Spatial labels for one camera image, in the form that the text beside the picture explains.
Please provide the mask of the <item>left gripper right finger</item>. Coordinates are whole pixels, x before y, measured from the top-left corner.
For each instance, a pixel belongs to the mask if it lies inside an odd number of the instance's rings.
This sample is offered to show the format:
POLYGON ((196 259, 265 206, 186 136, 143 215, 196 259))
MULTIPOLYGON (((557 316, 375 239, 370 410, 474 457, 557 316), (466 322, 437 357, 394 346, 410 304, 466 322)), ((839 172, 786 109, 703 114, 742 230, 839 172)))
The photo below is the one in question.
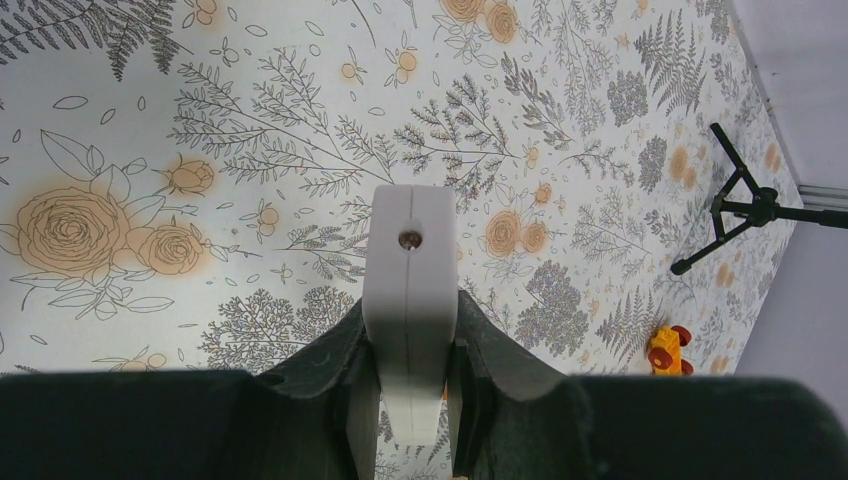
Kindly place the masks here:
POLYGON ((757 377, 566 375, 466 292, 450 367, 467 479, 843 479, 847 436, 811 390, 757 377))

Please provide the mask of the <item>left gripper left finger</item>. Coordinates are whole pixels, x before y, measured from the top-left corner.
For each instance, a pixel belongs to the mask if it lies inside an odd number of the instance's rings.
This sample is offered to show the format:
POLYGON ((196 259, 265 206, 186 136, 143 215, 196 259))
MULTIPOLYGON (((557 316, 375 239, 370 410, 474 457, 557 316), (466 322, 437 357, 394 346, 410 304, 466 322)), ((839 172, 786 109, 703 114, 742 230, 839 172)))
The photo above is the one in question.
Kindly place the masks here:
POLYGON ((5 479, 357 479, 367 420, 359 306, 289 359, 243 370, 76 372, 1 381, 5 479))

